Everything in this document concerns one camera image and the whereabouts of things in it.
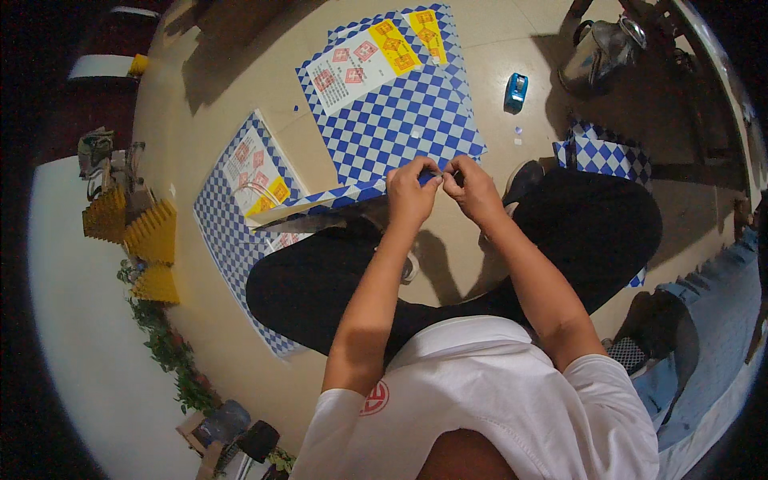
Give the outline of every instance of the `white wall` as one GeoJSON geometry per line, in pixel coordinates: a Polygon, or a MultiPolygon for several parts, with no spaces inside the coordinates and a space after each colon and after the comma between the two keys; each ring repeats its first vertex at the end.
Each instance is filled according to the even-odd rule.
{"type": "Polygon", "coordinates": [[[147,340],[115,274],[123,250],[83,236],[88,202],[78,159],[35,172],[29,276],[38,335],[70,421],[115,480],[194,478],[200,458],[174,430],[184,420],[174,377],[147,340]]]}

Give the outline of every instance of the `white string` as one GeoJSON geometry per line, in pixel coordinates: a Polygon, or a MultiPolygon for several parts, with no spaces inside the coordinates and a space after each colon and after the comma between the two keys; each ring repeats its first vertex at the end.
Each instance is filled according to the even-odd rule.
{"type": "Polygon", "coordinates": [[[234,195],[234,194],[235,194],[235,192],[237,192],[237,191],[240,191],[240,190],[244,189],[245,187],[248,187],[248,188],[253,188],[254,190],[256,190],[257,192],[259,192],[259,193],[260,193],[260,194],[262,194],[263,196],[267,197],[267,198],[270,200],[270,202],[272,202],[273,204],[275,204],[275,206],[277,206],[277,205],[280,205],[280,203],[281,203],[281,202],[280,202],[280,200],[277,200],[277,197],[275,197],[275,196],[272,194],[272,192],[270,192],[269,190],[267,190],[266,188],[262,187],[262,186],[261,186],[261,185],[259,185],[259,184],[255,184],[254,182],[246,182],[245,184],[242,184],[242,185],[240,185],[238,188],[236,188],[236,189],[235,189],[235,190],[232,192],[232,195],[234,195]]]}

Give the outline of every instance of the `yellow paper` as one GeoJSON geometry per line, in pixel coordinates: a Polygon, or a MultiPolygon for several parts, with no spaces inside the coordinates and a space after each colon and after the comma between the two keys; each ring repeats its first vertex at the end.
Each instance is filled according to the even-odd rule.
{"type": "Polygon", "coordinates": [[[371,34],[373,41],[379,46],[397,76],[422,64],[392,20],[387,19],[372,26],[368,29],[368,33],[371,34]]]}
{"type": "Polygon", "coordinates": [[[411,12],[408,15],[411,28],[421,39],[422,43],[429,49],[429,54],[439,64],[448,63],[445,56],[445,47],[442,44],[440,27],[437,25],[437,18],[434,10],[424,10],[421,12],[411,12]]]}
{"type": "MultiPolygon", "coordinates": [[[[275,200],[279,200],[282,204],[287,198],[288,195],[290,195],[290,191],[288,190],[288,186],[286,185],[285,180],[283,180],[282,177],[276,178],[272,184],[267,188],[267,190],[270,191],[272,195],[274,195],[275,200]]],[[[276,207],[275,203],[270,200],[266,195],[262,195],[259,197],[259,200],[248,210],[248,213],[246,214],[246,217],[253,215],[253,214],[260,214],[262,212],[266,212],[270,208],[276,207]]]]}

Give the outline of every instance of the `stainless steel kettle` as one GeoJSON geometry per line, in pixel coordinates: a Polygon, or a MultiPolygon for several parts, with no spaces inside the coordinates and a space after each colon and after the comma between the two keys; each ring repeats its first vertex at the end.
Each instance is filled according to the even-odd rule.
{"type": "Polygon", "coordinates": [[[587,99],[611,90],[611,79],[622,68],[635,65],[647,48],[645,32],[633,20],[620,17],[618,23],[587,20],[574,34],[576,52],[558,69],[563,88],[587,99]]]}

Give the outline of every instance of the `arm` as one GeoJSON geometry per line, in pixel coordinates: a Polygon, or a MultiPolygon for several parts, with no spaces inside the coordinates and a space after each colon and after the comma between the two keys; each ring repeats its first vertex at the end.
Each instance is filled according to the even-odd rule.
{"type": "Polygon", "coordinates": [[[523,313],[557,368],[562,372],[589,353],[607,355],[576,292],[507,215],[489,175],[460,156],[447,166],[443,180],[445,192],[504,257],[523,313]],[[464,187],[451,175],[457,170],[464,175],[464,187]]]}
{"type": "Polygon", "coordinates": [[[442,182],[441,177],[434,177],[421,187],[417,179],[424,167],[439,173],[433,160],[417,157],[387,174],[389,226],[333,337],[324,392],[348,389],[367,396],[382,377],[402,266],[419,228],[432,212],[442,182]]]}

